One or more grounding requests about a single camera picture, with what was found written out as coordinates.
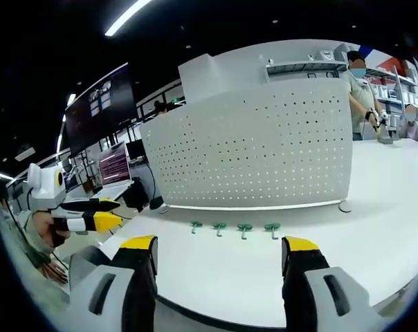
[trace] black wall-mounted screen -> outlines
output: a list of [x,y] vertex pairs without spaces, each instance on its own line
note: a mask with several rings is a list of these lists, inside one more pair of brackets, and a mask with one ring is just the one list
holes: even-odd
[[121,129],[136,117],[128,66],[108,75],[66,111],[66,131],[74,156]]

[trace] white desk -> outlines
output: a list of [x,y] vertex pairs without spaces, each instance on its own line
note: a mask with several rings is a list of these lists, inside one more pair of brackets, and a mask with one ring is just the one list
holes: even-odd
[[[158,236],[159,295],[187,309],[227,322],[286,326],[281,241],[263,231],[281,223],[280,236],[310,239],[330,266],[340,266],[370,294],[375,305],[418,273],[418,143],[354,143],[349,189],[352,212],[336,205],[278,211],[145,210],[108,239],[113,257],[131,237]],[[190,222],[203,222],[191,234]],[[226,222],[223,237],[211,225]],[[241,240],[237,223],[254,230]]]
[[133,181],[130,181],[128,183],[122,184],[122,185],[116,185],[114,187],[107,187],[101,189],[97,194],[93,195],[93,199],[111,199],[112,201],[116,201],[125,193],[127,188],[131,186],[131,184],[134,183]]

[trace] person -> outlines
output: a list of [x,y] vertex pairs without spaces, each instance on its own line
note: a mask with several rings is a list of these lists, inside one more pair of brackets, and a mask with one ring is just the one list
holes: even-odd
[[357,50],[347,53],[349,66],[341,78],[345,81],[349,92],[349,103],[352,118],[352,140],[362,140],[360,123],[367,120],[374,128],[377,126],[377,115],[384,119],[387,113],[381,108],[380,102],[375,98],[372,85],[364,78],[366,64],[364,58]]
[[59,284],[67,283],[66,273],[51,260],[50,255],[70,237],[70,232],[56,230],[57,235],[54,235],[51,229],[51,225],[54,224],[51,213],[25,211],[16,215],[8,205],[8,200],[8,190],[0,182],[0,204],[9,231],[18,238],[17,242],[26,256],[43,276]]
[[159,102],[158,100],[154,103],[154,112],[159,116],[161,114],[166,114],[166,104],[164,102]]
[[400,138],[412,138],[418,142],[417,108],[407,104],[404,111],[404,123],[400,126]]

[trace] gray shirt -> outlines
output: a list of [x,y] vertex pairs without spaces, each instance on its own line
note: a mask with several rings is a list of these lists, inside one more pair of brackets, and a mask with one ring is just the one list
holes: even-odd
[[[372,107],[375,110],[374,91],[372,85],[366,79],[355,78],[349,70],[341,74],[341,78],[345,81],[347,91],[362,107],[365,109]],[[360,123],[364,121],[363,115],[352,105],[350,106],[350,115],[352,118],[352,132],[360,133]]]

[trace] fluorescent light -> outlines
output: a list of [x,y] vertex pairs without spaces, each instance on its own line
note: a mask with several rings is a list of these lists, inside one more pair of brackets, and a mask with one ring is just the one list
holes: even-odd
[[62,139],[63,139],[63,135],[59,135],[58,141],[57,141],[57,153],[60,152],[60,147],[62,146]]
[[152,0],[138,0],[112,24],[108,31],[106,31],[105,35],[108,37],[112,37],[113,35],[115,35],[118,29],[120,29],[128,19],[130,19],[136,12],[138,12],[141,8],[146,6],[151,1]]
[[74,99],[75,99],[75,94],[71,93],[68,99],[68,106],[73,103]]
[[30,147],[29,149],[21,152],[19,155],[15,156],[15,160],[17,161],[23,161],[29,156],[32,156],[35,153],[35,149],[33,147]]
[[5,178],[6,180],[13,180],[14,179],[13,177],[11,177],[9,175],[2,174],[2,173],[0,173],[0,178]]

